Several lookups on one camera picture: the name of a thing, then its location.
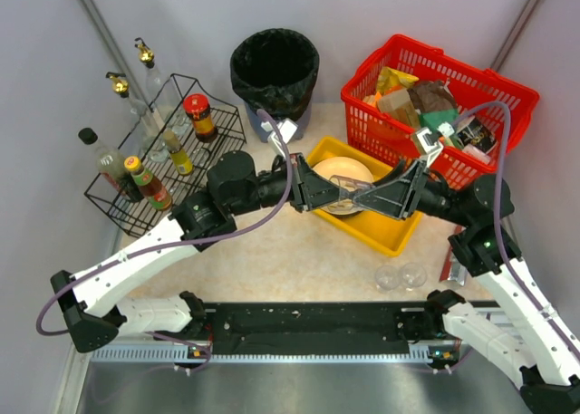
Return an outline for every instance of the yellow plastic box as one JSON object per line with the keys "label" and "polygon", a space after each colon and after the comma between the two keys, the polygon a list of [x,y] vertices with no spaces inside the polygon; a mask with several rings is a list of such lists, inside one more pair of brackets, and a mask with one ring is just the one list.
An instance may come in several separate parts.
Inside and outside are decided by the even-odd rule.
{"label": "yellow plastic box", "polygon": [[[329,136],[318,143],[306,160],[313,167],[318,162],[336,156],[358,160],[371,171],[375,181],[386,176],[392,169],[379,160]],[[421,219],[419,212],[415,212],[404,221],[397,221],[369,210],[351,217],[334,217],[320,209],[315,210],[314,213],[371,248],[391,257],[399,255],[405,249]]]}

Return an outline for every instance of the metal pole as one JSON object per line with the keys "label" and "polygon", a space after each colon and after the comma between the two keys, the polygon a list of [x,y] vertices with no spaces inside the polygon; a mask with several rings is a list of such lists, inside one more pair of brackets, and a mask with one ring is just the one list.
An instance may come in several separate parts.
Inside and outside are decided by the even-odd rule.
{"label": "metal pole", "polygon": [[489,68],[495,72],[499,72],[501,70],[501,67],[508,58],[509,53],[514,48],[514,45],[516,45],[517,39],[522,34],[522,32],[524,32],[524,29],[529,23],[532,14],[536,11],[538,5],[542,1],[543,0],[527,0],[521,13],[519,13],[519,16],[517,17],[516,22],[509,31],[506,40],[502,44],[498,54],[496,55],[493,63],[489,66]]}
{"label": "metal pole", "polygon": [[127,81],[129,82],[130,85],[131,94],[145,102],[149,102],[147,96],[144,95],[143,90],[137,83],[137,80],[135,79],[135,76],[132,73],[131,68],[127,64],[127,61],[125,61],[121,49],[119,48],[119,45],[117,45],[115,38],[112,36],[112,33],[109,30],[109,27],[102,18],[101,12],[99,11],[97,5],[94,3],[93,0],[79,0],[79,2],[86,11],[86,14],[91,19],[95,31],[101,37],[103,46],[105,47],[105,49],[107,50],[107,52],[109,53],[109,55],[119,68],[119,70],[127,75]]}

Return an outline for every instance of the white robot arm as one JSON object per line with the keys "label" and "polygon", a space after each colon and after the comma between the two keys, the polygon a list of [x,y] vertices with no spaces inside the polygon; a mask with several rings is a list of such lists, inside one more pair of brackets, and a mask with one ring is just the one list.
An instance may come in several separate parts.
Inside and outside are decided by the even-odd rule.
{"label": "white robot arm", "polygon": [[[425,135],[421,134],[420,140],[424,145],[422,153],[431,163],[431,150],[440,147]],[[343,190],[317,176],[302,155],[294,154],[291,160],[294,177],[287,202],[298,211],[314,210],[343,197]],[[273,206],[283,194],[285,179],[284,165],[257,175],[249,155],[242,151],[227,153],[208,172],[207,189],[186,198],[147,235],[100,265],[78,274],[56,274],[51,281],[58,292],[110,261],[119,262],[59,299],[77,350],[93,351],[117,335],[150,331],[195,339],[207,316],[203,303],[194,294],[151,300],[125,296],[167,266],[207,247],[178,246],[179,242],[233,232],[233,215]],[[504,186],[502,216],[513,212],[507,185]],[[523,341],[486,320],[452,291],[434,292],[428,298],[425,315],[430,327],[426,333],[450,334],[468,343],[509,377],[533,412],[556,412],[551,410],[553,407],[558,407],[558,412],[574,412],[580,408],[580,362],[576,356],[580,344],[539,291],[506,232],[503,237],[510,263],[542,310],[537,309],[502,262],[491,220],[493,189],[493,177],[482,176],[461,191],[451,190],[433,179],[423,158],[405,170],[396,168],[371,187],[354,191],[349,198],[354,204],[396,219],[419,210],[465,226],[463,232],[449,238],[455,256],[493,295]],[[174,246],[128,258],[168,241]]]}

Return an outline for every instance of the jar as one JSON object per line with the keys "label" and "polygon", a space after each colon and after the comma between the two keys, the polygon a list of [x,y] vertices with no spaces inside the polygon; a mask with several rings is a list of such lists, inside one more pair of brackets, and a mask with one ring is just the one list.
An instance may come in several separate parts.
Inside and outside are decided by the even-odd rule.
{"label": "jar", "polygon": [[208,97],[203,94],[191,94],[183,101],[183,109],[191,119],[199,141],[209,143],[216,138],[218,129],[211,120]]}

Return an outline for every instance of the black bottle cap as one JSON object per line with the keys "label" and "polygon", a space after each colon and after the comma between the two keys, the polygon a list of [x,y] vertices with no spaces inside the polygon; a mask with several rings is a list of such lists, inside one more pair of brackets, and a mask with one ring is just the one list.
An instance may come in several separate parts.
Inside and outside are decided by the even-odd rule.
{"label": "black bottle cap", "polygon": [[92,145],[97,141],[99,137],[90,127],[85,127],[84,129],[79,131],[79,138],[86,145]]}

